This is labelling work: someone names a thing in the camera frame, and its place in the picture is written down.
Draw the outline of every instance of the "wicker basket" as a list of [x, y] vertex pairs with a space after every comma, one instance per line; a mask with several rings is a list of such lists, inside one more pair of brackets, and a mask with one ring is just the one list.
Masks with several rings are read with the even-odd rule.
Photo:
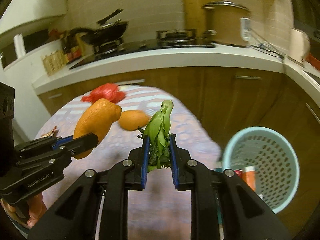
[[51, 55], [45, 56], [44, 58], [42, 58], [42, 62], [48, 76], [56, 73], [67, 63], [62, 50], [57, 50]]

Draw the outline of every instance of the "red plastic bag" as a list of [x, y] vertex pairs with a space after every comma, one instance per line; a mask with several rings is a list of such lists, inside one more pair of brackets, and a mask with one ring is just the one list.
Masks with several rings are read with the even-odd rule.
[[125, 93], [119, 91], [119, 88], [116, 84], [107, 83], [92, 90], [90, 95], [83, 96], [81, 98], [81, 101], [94, 103], [98, 101], [100, 98], [105, 98], [110, 102], [116, 104], [125, 98]]

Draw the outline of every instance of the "pot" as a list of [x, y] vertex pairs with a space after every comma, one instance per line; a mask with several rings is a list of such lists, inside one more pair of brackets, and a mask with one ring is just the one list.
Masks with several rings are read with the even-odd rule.
[[97, 46], [109, 41], [115, 41], [124, 34], [125, 30], [127, 29], [128, 22], [117, 20], [114, 23], [106, 23], [106, 21], [122, 11], [123, 9], [117, 9], [109, 16], [99, 20], [97, 22], [97, 29], [74, 28], [70, 30], [69, 33], [70, 35], [74, 35], [76, 33], [86, 33], [85, 35], [81, 36], [81, 40], [93, 46]]
[[215, 1], [203, 5], [202, 8], [205, 10], [205, 37], [226, 45], [249, 45], [251, 13], [247, 7], [230, 1]]

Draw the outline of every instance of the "leafy green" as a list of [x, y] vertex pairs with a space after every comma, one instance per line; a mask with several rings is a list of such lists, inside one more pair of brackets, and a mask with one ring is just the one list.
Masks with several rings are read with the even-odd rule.
[[143, 133], [142, 138], [144, 138], [145, 135], [150, 137], [148, 172], [155, 168], [170, 168], [171, 166], [169, 131], [172, 109], [172, 101], [164, 100], [160, 110], [152, 116], [145, 130], [139, 128], [139, 131]]

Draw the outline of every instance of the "table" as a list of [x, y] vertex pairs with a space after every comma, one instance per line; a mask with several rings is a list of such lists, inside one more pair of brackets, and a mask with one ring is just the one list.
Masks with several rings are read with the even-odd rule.
[[[152, 116], [165, 99], [173, 101], [170, 132], [177, 134], [180, 148], [187, 149], [193, 159], [214, 168], [220, 156], [220, 147], [213, 142], [193, 114], [172, 95], [157, 88], [137, 85], [122, 86], [127, 93], [118, 104], [122, 111], [140, 109]], [[38, 132], [37, 138], [57, 125], [58, 136], [72, 135], [82, 113], [91, 105], [81, 102], [79, 96], [56, 112]], [[116, 122], [105, 139], [84, 159], [72, 158], [64, 169], [65, 178], [43, 192], [43, 201], [49, 208], [65, 190], [87, 169], [97, 172], [110, 169], [128, 157], [131, 149], [142, 146], [139, 131], [125, 131]], [[172, 183], [171, 169], [154, 170], [148, 174], [144, 191], [129, 191], [128, 238], [190, 239], [191, 196], [189, 191], [177, 192]]]

